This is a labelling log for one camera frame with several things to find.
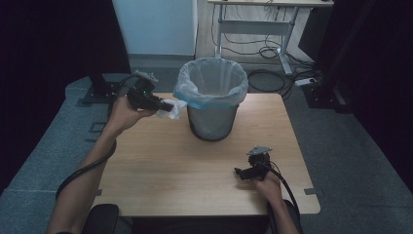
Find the crumpled tissue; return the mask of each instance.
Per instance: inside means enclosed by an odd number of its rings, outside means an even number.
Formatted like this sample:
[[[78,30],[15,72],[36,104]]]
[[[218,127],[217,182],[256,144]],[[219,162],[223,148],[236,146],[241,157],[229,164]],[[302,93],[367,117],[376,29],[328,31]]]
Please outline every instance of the crumpled tissue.
[[[169,115],[169,118],[172,120],[177,120],[179,119],[179,112],[180,109],[186,106],[186,101],[183,100],[171,100],[171,99],[162,99],[162,102],[169,103],[173,105],[173,109],[170,112],[167,112],[165,110],[158,110],[156,115],[158,117],[164,118],[166,115]]]

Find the table top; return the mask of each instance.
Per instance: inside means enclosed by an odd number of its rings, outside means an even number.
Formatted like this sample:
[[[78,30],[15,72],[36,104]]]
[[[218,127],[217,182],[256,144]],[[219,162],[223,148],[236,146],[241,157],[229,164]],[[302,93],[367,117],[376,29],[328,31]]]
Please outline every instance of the table top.
[[[157,94],[174,99],[171,94]],[[179,120],[151,116],[117,139],[94,204],[116,204],[124,216],[265,215],[266,202],[234,168],[249,168],[255,145],[269,152],[288,182],[302,214],[319,212],[313,188],[282,98],[247,94],[232,132],[220,141],[196,138],[186,108]],[[282,188],[285,199],[288,194]]]
[[[332,7],[332,0],[207,0],[208,3],[219,5],[252,5],[252,6],[282,6],[282,7]]]

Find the desk leg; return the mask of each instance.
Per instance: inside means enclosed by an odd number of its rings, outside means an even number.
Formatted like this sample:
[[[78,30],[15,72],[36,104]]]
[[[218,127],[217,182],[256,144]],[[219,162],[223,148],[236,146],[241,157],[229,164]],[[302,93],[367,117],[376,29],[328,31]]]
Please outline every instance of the desk leg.
[[[279,52],[280,61],[282,62],[282,68],[284,69],[286,75],[292,75],[292,71],[289,67],[288,59],[285,56],[285,52],[286,47],[288,46],[289,39],[291,38],[292,29],[294,29],[295,20],[297,19],[298,15],[298,9],[298,7],[294,7],[294,13],[292,15],[291,20],[289,21],[289,26],[285,34],[285,39],[282,42],[282,47],[280,49],[277,49],[277,51]]]
[[[218,18],[218,27],[216,35],[216,48],[215,48],[215,57],[221,59],[221,23],[222,23],[222,8],[223,5],[219,5],[219,18]]]

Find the trash can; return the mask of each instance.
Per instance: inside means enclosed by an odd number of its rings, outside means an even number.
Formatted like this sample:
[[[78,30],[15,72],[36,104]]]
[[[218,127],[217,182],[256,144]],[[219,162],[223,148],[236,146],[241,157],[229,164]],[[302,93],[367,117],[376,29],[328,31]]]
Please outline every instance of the trash can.
[[[223,58],[200,58],[182,66],[173,96],[188,103],[192,133],[216,141],[231,133],[247,88],[240,64]]]

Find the human arm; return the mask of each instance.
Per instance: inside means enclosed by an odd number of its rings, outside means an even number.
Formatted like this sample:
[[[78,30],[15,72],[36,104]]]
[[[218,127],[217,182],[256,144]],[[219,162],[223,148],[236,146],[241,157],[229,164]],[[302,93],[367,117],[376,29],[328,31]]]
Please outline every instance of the human arm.
[[[119,97],[113,104],[108,123],[79,168],[105,157],[118,135],[132,127],[139,119],[154,113],[154,111],[149,110],[132,110],[127,98]],[[103,162],[96,168],[76,177],[61,190],[47,233],[82,232],[89,210],[94,203],[95,192],[100,184],[105,166],[106,162]]]
[[[271,172],[267,172],[264,179],[254,179],[255,187],[270,203],[274,212],[279,234],[298,234],[298,230],[289,215],[287,205],[282,198],[281,182]]]

